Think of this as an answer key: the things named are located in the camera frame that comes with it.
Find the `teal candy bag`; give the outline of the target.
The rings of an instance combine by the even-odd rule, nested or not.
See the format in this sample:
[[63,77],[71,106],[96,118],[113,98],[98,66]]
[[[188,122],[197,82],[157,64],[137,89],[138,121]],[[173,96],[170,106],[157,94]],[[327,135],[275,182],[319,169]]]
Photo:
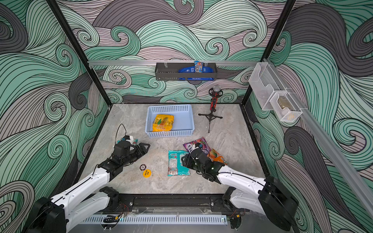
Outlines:
[[184,167],[181,158],[187,155],[183,150],[168,151],[168,176],[189,176],[190,171]]

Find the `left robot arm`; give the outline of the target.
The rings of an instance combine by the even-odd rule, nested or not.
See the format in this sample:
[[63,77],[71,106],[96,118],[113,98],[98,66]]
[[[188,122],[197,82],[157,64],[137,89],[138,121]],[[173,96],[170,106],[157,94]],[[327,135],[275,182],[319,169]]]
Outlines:
[[119,193],[107,184],[123,168],[146,155],[150,145],[132,144],[125,137],[115,146],[110,157],[96,165],[93,172],[70,188],[51,198],[35,202],[23,228],[24,233],[67,233],[91,215],[119,208]]

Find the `orange candy bag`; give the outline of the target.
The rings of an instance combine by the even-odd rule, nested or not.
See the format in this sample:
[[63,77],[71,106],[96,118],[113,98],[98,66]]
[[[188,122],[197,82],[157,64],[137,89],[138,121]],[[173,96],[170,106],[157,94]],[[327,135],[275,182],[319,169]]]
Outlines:
[[228,165],[228,162],[215,149],[211,149],[207,156],[212,162],[217,161],[225,165]]

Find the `purple Fox's berries bag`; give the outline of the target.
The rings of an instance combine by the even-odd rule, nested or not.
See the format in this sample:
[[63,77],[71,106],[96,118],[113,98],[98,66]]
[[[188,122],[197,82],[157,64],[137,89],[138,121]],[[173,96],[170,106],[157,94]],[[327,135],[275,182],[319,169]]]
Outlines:
[[199,147],[205,154],[209,154],[211,151],[211,148],[204,137],[185,143],[183,146],[188,152],[192,152],[197,147]]

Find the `yellow candy bag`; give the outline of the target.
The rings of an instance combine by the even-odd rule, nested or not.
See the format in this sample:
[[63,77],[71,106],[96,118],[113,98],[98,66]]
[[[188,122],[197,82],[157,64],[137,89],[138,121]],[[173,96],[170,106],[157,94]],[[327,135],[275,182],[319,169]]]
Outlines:
[[153,121],[152,130],[153,132],[168,132],[172,130],[173,123],[173,115],[158,114]]

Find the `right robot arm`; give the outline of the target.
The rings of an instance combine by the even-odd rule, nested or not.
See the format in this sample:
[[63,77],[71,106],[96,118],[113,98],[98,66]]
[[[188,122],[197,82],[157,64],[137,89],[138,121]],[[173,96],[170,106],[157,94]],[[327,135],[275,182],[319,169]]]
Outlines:
[[300,231],[295,219],[299,202],[278,178],[259,178],[236,171],[212,161],[198,147],[181,161],[184,167],[195,170],[206,180],[229,186],[222,197],[227,209],[254,211],[284,231]]

